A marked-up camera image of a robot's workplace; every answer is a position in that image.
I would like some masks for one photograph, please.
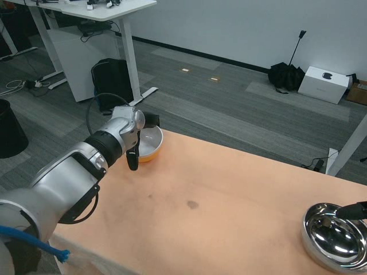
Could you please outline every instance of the white wall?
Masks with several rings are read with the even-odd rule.
[[[367,80],[366,0],[158,0],[132,16],[133,35],[269,68],[295,65]]]

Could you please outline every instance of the umbrella handle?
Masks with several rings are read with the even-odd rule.
[[[297,48],[298,48],[298,44],[299,44],[300,40],[303,38],[303,36],[304,36],[304,34],[305,34],[305,33],[306,33],[306,31],[305,31],[305,30],[301,30],[301,31],[300,31],[297,46],[296,46],[296,48],[294,49],[294,52],[293,52],[293,55],[292,55],[291,61],[289,62],[288,66],[290,66],[290,65],[292,64],[294,54],[296,53],[296,50],[297,50]]]

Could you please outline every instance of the apple logo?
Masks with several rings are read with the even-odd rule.
[[[323,73],[322,77],[325,79],[331,79],[333,75],[331,73]]]

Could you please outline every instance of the baseboard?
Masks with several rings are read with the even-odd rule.
[[[196,50],[189,50],[189,49],[185,49],[185,48],[181,48],[181,47],[177,47],[177,46],[173,46],[173,45],[169,45],[169,44],[165,44],[165,43],[161,43],[161,42],[157,42],[157,41],[153,41],[153,40],[149,40],[149,39],[145,39],[145,38],[140,38],[140,37],[133,36],[132,39],[136,40],[136,41],[140,41],[140,42],[160,46],[160,47],[163,47],[163,48],[168,48],[168,49],[171,49],[171,50],[177,50],[177,51],[183,52],[183,53],[189,53],[189,54],[192,54],[194,56],[200,56],[200,57],[208,58],[208,59],[211,59],[211,60],[216,60],[216,61],[219,61],[219,62],[235,65],[235,66],[238,66],[238,67],[242,67],[242,68],[246,68],[246,69],[250,69],[250,70],[255,70],[257,72],[268,73],[268,71],[269,71],[269,69],[264,68],[264,67],[251,65],[251,64],[244,63],[244,62],[240,62],[240,61],[220,57],[220,56],[214,56],[212,54],[201,53],[201,52],[197,52]]]

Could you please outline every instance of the black backpack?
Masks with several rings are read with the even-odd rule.
[[[125,60],[102,59],[93,66],[91,73],[95,95],[113,93],[121,96],[129,103],[134,100]],[[115,106],[121,105],[118,99],[109,96],[99,97],[97,102],[101,112],[109,111]]]

